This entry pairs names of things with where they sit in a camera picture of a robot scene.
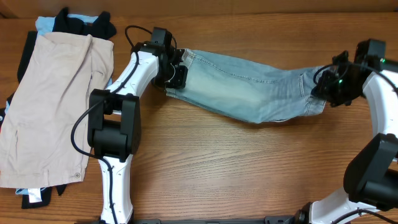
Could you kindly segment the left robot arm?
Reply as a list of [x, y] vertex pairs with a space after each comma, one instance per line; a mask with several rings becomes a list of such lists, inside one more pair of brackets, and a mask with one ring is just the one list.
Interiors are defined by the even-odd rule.
[[88, 112], [88, 144], [102, 175], [103, 209], [99, 223], [131, 223], [130, 172], [141, 141], [140, 97], [153, 84], [183, 89], [188, 69], [183, 50], [167, 29], [154, 28], [150, 40], [131, 45], [131, 59], [112, 85], [93, 90]]

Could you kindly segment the light blue denim shorts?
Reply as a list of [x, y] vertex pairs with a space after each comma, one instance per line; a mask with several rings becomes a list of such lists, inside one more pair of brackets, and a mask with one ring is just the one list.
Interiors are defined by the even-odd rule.
[[185, 87], [167, 96], [248, 123], [283, 122], [323, 112], [326, 101], [312, 95], [318, 67], [281, 70], [270, 65], [186, 49]]

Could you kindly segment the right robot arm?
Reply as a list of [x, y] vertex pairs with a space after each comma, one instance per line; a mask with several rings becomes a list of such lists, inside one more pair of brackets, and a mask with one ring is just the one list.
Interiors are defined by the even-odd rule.
[[373, 138], [347, 166], [342, 188], [307, 203], [287, 223], [350, 223], [363, 215], [393, 222], [380, 214], [397, 208], [397, 171], [389, 167], [397, 160], [397, 62], [385, 52], [383, 40], [364, 40], [352, 62], [342, 52], [316, 72], [312, 92], [332, 107], [366, 99]]

